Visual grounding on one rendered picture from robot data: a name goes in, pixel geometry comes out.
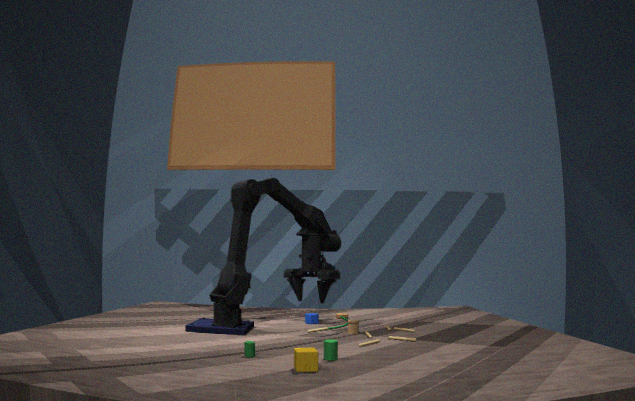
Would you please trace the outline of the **yellow cube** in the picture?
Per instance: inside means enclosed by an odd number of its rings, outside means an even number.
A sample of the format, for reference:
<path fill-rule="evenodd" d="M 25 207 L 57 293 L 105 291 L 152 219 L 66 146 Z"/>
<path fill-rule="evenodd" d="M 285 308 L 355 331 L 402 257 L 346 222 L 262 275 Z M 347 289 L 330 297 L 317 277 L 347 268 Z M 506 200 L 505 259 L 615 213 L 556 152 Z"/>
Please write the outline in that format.
<path fill-rule="evenodd" d="M 313 348 L 294 348 L 296 372 L 318 372 L 318 351 Z"/>

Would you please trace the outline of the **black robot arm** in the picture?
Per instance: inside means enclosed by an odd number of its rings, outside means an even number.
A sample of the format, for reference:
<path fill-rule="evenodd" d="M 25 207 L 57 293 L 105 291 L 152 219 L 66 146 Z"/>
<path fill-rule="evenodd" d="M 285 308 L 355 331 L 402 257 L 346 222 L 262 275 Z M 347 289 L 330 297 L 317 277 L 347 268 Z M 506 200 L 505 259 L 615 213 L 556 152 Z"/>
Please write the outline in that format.
<path fill-rule="evenodd" d="M 337 252 L 341 248 L 341 239 L 336 230 L 330 229 L 324 213 L 300 200 L 279 179 L 249 179 L 234 183 L 231 191 L 233 226 L 228 261 L 220 273 L 218 285 L 209 294 L 211 301 L 215 302 L 211 326 L 235 328 L 242 325 L 239 305 L 243 304 L 248 288 L 251 288 L 252 278 L 252 273 L 247 273 L 245 267 L 251 218 L 260 195 L 265 193 L 290 211 L 302 227 L 296 233 L 302 236 L 302 251 Z"/>

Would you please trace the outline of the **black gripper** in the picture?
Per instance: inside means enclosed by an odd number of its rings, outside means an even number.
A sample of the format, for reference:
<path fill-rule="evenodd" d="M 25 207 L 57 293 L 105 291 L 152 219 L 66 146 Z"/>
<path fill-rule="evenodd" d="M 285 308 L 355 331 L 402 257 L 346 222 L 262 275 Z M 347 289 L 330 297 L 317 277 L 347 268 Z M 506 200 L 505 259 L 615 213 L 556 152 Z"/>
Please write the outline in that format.
<path fill-rule="evenodd" d="M 341 273 L 339 270 L 323 270 L 324 268 L 321 268 L 321 258 L 324 258 L 324 255 L 321 255 L 319 251 L 302 251 L 302 255 L 299 255 L 299 257 L 302 258 L 302 268 L 285 269 L 284 278 L 288 278 L 287 281 L 290 282 L 297 300 L 301 301 L 303 283 L 306 280 L 301 278 L 318 277 L 319 280 L 322 280 L 317 281 L 319 299 L 321 303 L 324 303 L 330 286 L 337 282 L 336 280 L 341 279 Z"/>

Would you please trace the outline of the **blue block with hole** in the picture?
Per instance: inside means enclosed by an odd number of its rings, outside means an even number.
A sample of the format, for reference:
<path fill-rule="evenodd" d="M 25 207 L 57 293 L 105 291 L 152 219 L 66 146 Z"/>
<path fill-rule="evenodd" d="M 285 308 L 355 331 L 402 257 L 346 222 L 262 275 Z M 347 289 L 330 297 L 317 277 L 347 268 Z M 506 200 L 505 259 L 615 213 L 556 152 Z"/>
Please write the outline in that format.
<path fill-rule="evenodd" d="M 319 323 L 319 314 L 317 314 L 317 313 L 305 313 L 305 323 L 307 323 L 307 324 L 318 324 Z"/>

